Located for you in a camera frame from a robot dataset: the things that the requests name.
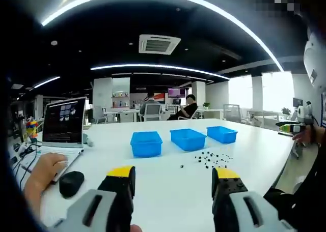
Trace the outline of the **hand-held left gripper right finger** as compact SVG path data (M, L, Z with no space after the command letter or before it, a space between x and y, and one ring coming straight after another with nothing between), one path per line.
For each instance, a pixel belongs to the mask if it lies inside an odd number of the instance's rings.
M248 191L240 176L223 167L212 169L212 214L215 231L296 231L280 220L263 196Z

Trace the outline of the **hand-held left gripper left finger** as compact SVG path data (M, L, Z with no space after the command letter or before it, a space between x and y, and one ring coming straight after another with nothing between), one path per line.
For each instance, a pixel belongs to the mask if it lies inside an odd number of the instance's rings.
M97 189L91 189L67 210L50 231L130 231L134 211L135 167L110 170Z

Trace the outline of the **person's right hand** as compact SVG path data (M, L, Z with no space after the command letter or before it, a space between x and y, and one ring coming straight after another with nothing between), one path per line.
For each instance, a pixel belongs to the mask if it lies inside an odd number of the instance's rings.
M324 134L324 128L306 126L305 130L296 134L292 140L304 143L320 143Z

